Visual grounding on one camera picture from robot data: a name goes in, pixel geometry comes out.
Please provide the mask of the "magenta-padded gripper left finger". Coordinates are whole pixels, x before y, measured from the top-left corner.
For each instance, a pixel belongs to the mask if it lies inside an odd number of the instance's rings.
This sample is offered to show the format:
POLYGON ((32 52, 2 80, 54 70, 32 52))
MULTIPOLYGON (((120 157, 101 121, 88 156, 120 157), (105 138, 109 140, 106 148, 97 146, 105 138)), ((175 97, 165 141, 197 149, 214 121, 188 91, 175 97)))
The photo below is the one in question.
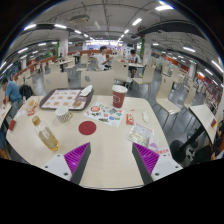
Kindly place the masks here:
POLYGON ((79 185, 90 154, 91 145, 85 143, 65 155, 56 154, 42 169, 79 185))

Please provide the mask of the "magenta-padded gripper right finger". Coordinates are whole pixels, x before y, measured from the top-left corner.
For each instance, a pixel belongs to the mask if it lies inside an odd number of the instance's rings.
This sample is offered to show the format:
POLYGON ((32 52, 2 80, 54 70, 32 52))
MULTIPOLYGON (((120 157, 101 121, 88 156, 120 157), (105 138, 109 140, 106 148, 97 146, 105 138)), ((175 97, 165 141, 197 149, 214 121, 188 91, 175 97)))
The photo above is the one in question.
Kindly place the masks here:
POLYGON ((182 169, 171 156, 158 154, 137 143, 132 145, 132 153, 145 185, 182 169))

